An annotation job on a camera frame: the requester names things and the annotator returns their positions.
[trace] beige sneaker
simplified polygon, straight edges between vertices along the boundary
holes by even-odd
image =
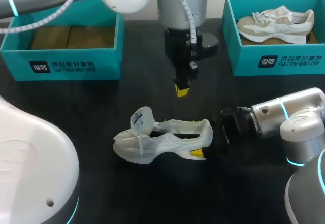
[[[277,9],[255,12],[253,16],[239,19],[239,33],[249,40],[261,43],[279,38],[292,44],[306,44],[306,36],[314,26],[314,12],[292,12],[282,6]]]

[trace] black table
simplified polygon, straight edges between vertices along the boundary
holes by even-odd
[[[180,99],[158,21],[126,23],[120,81],[15,82],[0,59],[0,94],[61,128],[76,147],[80,223],[289,224],[284,190],[290,173],[279,138],[235,144],[228,155],[206,161],[166,153],[149,165],[126,162],[112,149],[112,138],[142,106],[152,108],[156,121],[190,121],[226,106],[325,90],[324,75],[235,78],[221,20],[208,20],[202,30],[219,37],[219,54],[198,64],[198,79]]]

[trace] teal shoe box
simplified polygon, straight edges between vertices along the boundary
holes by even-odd
[[[283,5],[314,11],[318,44],[244,46],[236,20]],[[225,0],[222,28],[234,76],[325,74],[325,0]]]
[[[57,9],[15,17],[10,27],[34,23]],[[114,48],[29,50],[34,30],[7,34],[0,52],[15,80],[120,79],[124,44],[122,15],[106,7],[101,0],[76,1],[47,26],[115,27]]]

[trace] sneaker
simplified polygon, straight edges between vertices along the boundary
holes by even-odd
[[[251,17],[239,19],[237,28],[245,38],[261,43],[270,38],[279,38],[292,44],[306,44],[307,35],[314,26],[314,12],[292,12],[282,6]]]
[[[210,122],[169,120],[155,122],[149,107],[142,107],[131,117],[131,129],[119,133],[113,149],[121,158],[139,164],[149,164],[157,156],[172,152],[184,159],[202,160],[195,151],[210,146],[213,130]]]

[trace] logo on box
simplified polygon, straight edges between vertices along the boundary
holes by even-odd
[[[50,68],[46,61],[30,61],[32,70],[34,73],[50,73]]]
[[[275,66],[275,63],[278,59],[277,55],[264,55],[259,61],[259,68],[272,68]]]

